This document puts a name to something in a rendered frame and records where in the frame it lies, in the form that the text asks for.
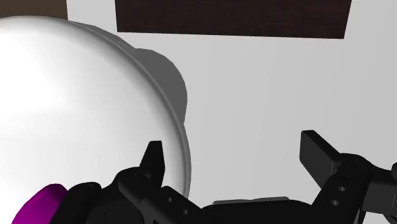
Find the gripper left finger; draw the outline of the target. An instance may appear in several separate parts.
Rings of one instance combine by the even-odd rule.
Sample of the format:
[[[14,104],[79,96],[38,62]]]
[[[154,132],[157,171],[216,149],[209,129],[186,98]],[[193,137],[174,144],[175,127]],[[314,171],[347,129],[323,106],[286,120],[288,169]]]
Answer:
[[[151,141],[141,163],[120,171],[105,188],[96,182],[75,185],[51,224],[219,224],[169,186],[161,141]]]

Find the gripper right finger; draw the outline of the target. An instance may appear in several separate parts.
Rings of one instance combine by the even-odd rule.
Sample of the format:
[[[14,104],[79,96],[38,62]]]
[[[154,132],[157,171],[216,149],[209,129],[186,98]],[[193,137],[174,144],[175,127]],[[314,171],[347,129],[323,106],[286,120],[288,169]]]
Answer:
[[[305,224],[363,224],[366,213],[397,224],[397,162],[390,170],[340,153],[314,130],[303,130],[299,159],[320,192]]]

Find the magenta cylinder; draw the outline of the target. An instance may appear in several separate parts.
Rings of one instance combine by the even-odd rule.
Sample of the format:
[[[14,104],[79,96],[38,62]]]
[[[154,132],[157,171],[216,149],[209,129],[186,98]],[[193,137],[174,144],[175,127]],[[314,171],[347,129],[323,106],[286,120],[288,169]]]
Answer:
[[[49,224],[66,193],[61,184],[45,186],[22,206],[11,224]]]

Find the large white round bowl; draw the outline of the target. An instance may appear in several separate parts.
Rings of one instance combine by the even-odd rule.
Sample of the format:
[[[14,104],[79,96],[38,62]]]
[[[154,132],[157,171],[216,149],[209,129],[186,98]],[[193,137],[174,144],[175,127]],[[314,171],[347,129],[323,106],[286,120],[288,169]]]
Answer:
[[[187,90],[165,56],[96,26],[0,18],[0,224],[44,186],[110,184],[160,140],[164,183],[190,192]]]

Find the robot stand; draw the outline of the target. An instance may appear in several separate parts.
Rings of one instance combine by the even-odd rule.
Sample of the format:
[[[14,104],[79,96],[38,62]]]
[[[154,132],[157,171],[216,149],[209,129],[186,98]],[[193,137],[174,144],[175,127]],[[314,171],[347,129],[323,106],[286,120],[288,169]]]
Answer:
[[[342,39],[352,0],[115,0],[119,32]]]

